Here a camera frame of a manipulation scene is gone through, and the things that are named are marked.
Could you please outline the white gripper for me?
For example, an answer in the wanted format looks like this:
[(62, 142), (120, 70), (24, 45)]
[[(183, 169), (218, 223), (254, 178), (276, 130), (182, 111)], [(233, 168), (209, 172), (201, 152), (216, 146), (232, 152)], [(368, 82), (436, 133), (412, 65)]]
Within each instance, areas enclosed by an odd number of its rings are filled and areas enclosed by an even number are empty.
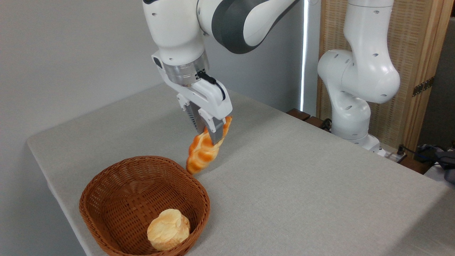
[(189, 81), (183, 85), (169, 79), (165, 69), (161, 77), (172, 89), (177, 91), (177, 99), (181, 109), (187, 113), (198, 134), (208, 129), (212, 144), (215, 145), (223, 138), (223, 125), (231, 114), (233, 107), (226, 88), (221, 84), (212, 84), (201, 79), (198, 74), (187, 77)]

